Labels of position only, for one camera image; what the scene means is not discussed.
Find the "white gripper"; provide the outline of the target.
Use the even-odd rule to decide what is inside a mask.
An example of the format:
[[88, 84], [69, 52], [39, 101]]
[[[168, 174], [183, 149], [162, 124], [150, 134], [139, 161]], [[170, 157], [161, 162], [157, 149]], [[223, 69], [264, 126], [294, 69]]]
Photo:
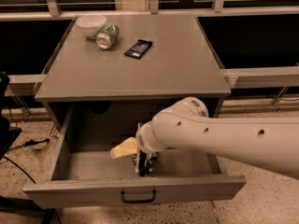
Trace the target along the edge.
[[137, 153], [138, 147], [145, 153], [156, 153], [166, 149], [166, 146], [159, 142], [150, 127], [150, 123], [141, 125], [134, 137], [130, 137], [110, 150], [113, 159], [130, 156]]

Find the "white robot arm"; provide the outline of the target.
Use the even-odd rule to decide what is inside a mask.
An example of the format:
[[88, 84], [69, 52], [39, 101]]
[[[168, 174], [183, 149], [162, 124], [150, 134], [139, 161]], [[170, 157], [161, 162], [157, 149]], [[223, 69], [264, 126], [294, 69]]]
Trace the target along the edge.
[[203, 102], [187, 97], [158, 112], [110, 155], [117, 159], [167, 148], [200, 150], [299, 178], [299, 118], [215, 119]]

